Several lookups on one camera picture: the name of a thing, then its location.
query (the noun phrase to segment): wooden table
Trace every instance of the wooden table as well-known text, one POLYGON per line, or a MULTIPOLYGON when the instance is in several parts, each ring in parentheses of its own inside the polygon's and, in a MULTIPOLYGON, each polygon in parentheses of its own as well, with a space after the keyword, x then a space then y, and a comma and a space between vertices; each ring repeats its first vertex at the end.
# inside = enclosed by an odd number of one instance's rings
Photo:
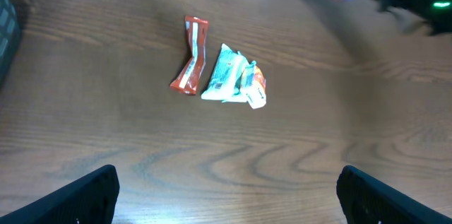
POLYGON ((370 0, 23 0, 0 94, 0 214, 110 163, 114 223, 345 223, 350 164, 452 216, 452 41, 403 35, 370 0), (184 16, 208 19, 267 105, 169 89, 184 16))

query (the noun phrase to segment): orange wrapper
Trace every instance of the orange wrapper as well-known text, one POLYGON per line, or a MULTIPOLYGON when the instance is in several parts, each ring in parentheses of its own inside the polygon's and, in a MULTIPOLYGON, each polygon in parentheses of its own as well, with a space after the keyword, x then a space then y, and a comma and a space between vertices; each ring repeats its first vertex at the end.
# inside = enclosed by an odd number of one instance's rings
POLYGON ((195 95, 199 78, 206 65, 206 36, 209 22, 197 17, 185 16, 185 28, 191 58, 169 86, 180 93, 195 95))

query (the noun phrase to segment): green led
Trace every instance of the green led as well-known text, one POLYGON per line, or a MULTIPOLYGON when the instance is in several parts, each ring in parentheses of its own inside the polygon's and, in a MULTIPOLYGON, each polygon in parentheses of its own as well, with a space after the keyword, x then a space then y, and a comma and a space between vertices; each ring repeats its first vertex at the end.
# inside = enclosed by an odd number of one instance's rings
POLYGON ((433 7, 435 7, 435 8, 446 8, 446 7, 450 6, 450 5, 451 5, 451 3, 448 2, 448 1, 433 3, 433 7))

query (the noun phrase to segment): wood grain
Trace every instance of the wood grain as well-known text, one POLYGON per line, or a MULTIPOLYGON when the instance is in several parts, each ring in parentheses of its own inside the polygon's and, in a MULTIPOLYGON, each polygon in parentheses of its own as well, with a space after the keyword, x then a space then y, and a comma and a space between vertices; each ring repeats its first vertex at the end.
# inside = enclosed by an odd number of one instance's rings
POLYGON ((345 223, 355 165, 452 216, 450 36, 403 35, 370 0, 24 0, 0 94, 0 214, 110 163, 114 223, 345 223), (268 104, 168 87, 184 16, 255 59, 268 104))

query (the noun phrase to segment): snack packet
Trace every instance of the snack packet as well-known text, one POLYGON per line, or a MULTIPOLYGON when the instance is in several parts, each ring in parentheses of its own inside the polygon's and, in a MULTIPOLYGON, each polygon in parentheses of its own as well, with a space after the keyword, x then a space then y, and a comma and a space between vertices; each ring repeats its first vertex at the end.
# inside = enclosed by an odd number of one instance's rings
POLYGON ((174 80, 171 88, 187 95, 195 95, 199 78, 206 65, 206 36, 209 22, 193 16, 185 16, 186 36, 191 58, 174 80))
POLYGON ((253 109, 263 107, 267 103, 266 79, 255 61, 243 71, 240 92, 246 96, 253 109))
POLYGON ((235 53, 226 44, 222 44, 209 86, 201 98, 223 102, 246 102, 239 87, 240 76, 247 65, 248 61, 240 52, 235 53))

